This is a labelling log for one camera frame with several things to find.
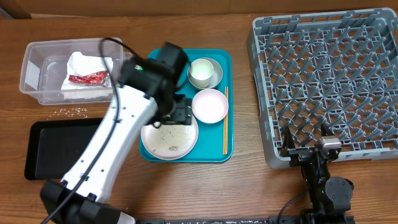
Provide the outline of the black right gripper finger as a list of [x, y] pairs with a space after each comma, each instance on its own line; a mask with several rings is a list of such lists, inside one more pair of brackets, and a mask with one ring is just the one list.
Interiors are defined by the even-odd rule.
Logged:
[[281, 149], [281, 155], [282, 156], [288, 156], [290, 150], [295, 149], [295, 143], [292, 137], [292, 133], [290, 132], [290, 129], [288, 126], [286, 126], [283, 130], [283, 135], [284, 135], [284, 140], [282, 143], [282, 149]]
[[325, 123], [321, 124], [321, 134], [322, 137], [334, 136], [334, 133], [329, 129], [329, 127]]

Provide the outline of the large pink plate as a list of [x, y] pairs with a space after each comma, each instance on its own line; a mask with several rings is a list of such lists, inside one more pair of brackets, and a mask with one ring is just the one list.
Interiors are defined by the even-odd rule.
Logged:
[[198, 123], [191, 117], [191, 125], [143, 126], [141, 142], [145, 150], [157, 159], [172, 161], [186, 156], [197, 143]]

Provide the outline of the red sauce packet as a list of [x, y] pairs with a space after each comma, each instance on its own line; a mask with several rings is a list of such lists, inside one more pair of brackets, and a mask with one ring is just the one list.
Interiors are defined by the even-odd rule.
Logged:
[[105, 86], [108, 83], [108, 72], [100, 71], [85, 76], [69, 75], [68, 81], [88, 86]]

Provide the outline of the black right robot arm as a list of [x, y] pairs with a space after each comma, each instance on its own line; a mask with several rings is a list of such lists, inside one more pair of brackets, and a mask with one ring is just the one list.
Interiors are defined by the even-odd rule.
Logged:
[[[281, 154], [290, 158], [291, 167], [301, 168], [307, 189], [282, 207], [275, 222], [354, 224], [354, 218], [346, 215], [351, 210], [354, 185], [348, 179], [332, 177], [328, 170], [328, 162], [336, 160], [341, 152], [342, 143], [338, 137], [322, 124], [322, 136], [316, 145], [298, 149], [289, 127], [285, 127], [282, 133]], [[296, 217], [283, 217], [285, 209], [304, 194], [309, 195], [312, 207], [302, 210]]]

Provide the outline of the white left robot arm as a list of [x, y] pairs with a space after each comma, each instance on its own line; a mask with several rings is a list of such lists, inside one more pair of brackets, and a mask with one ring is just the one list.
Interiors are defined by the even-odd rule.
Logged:
[[119, 78], [110, 79], [113, 98], [83, 154], [61, 182], [49, 180], [40, 191], [48, 213], [44, 223], [137, 223], [108, 205], [108, 199], [143, 126], [192, 123], [192, 101], [178, 93], [178, 81], [189, 64], [183, 49], [170, 42], [157, 58], [134, 52], [124, 62]]

